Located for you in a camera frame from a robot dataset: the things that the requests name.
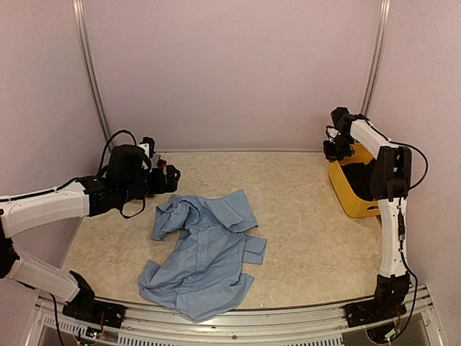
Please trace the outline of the yellow plastic basket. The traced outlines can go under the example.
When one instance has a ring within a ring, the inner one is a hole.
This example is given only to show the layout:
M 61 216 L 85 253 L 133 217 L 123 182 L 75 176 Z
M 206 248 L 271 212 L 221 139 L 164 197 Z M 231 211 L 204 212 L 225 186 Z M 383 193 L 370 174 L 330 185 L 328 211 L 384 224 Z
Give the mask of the yellow plastic basket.
M 376 200 L 364 200 L 352 189 L 343 170 L 343 166 L 350 164 L 369 164 L 373 160 L 372 154 L 362 144 L 353 144 L 352 157 L 328 164 L 328 178 L 345 214 L 351 218 L 365 218 L 380 214 Z

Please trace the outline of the light blue long sleeve shirt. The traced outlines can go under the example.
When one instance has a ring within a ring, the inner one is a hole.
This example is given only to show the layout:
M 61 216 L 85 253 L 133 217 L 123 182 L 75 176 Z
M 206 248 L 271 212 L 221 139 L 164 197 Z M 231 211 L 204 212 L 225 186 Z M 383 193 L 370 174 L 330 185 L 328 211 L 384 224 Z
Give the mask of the light blue long sleeve shirt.
M 140 297 L 194 323 L 235 309 L 254 281 L 243 265 L 264 261 L 266 239 L 247 233 L 257 226 L 243 190 L 217 199 L 172 196 L 157 207 L 151 238 L 181 233 L 165 263 L 147 261 L 138 278 Z

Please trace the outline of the red black plaid shirt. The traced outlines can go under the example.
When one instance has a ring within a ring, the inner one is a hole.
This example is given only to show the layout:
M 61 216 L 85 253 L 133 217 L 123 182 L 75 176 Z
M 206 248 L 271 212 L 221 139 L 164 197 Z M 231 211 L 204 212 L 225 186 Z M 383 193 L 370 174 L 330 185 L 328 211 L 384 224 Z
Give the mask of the red black plaid shirt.
M 154 167 L 154 168 L 159 168 L 159 169 L 164 170 L 165 166 L 166 166 L 166 161 L 163 160 L 163 159 L 161 159 L 161 160 L 158 162 L 158 167 Z

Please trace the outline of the grey denim shirt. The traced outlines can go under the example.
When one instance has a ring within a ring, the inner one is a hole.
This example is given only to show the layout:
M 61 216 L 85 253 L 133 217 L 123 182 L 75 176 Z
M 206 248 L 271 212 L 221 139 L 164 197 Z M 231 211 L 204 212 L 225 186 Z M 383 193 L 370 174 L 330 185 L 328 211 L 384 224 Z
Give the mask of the grey denim shirt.
M 158 167 L 158 162 L 161 160 L 160 154 L 154 154 L 151 158 L 152 168 Z

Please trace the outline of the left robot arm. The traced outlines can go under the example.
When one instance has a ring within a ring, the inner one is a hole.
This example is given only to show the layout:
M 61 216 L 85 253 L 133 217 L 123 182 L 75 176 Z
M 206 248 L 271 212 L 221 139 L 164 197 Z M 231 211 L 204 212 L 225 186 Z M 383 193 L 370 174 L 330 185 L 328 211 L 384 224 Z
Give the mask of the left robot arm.
M 40 289 L 63 300 L 63 314 L 74 319 L 120 327 L 125 307 L 95 298 L 78 273 L 65 272 L 16 247 L 14 236 L 71 218 L 123 211 L 132 200 L 176 191 L 181 173 L 155 153 L 153 144 L 115 146 L 95 175 L 77 177 L 49 190 L 1 198 L 1 277 Z

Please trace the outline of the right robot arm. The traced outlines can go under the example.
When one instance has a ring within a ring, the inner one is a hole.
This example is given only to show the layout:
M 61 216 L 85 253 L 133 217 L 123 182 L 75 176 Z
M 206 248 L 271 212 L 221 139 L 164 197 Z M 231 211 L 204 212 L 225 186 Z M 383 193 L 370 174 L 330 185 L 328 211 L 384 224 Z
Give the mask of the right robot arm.
M 345 107 L 331 112 L 323 152 L 328 178 L 345 214 L 379 216 L 382 260 L 371 299 L 345 306 L 349 327 L 372 324 L 406 313 L 411 284 L 406 262 L 406 204 L 411 187 L 412 154 L 381 134 L 361 114 Z

